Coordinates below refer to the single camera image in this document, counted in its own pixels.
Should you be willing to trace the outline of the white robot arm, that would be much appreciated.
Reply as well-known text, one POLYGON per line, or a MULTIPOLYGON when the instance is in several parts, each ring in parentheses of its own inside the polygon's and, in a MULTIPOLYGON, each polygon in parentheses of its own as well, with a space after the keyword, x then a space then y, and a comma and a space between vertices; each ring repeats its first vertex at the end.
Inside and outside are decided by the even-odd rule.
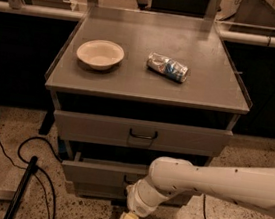
POLYGON ((127 186, 128 211, 119 219, 149 216, 177 195, 201 193, 275 217, 275 168, 203 167, 160 157, 145 178, 127 186))

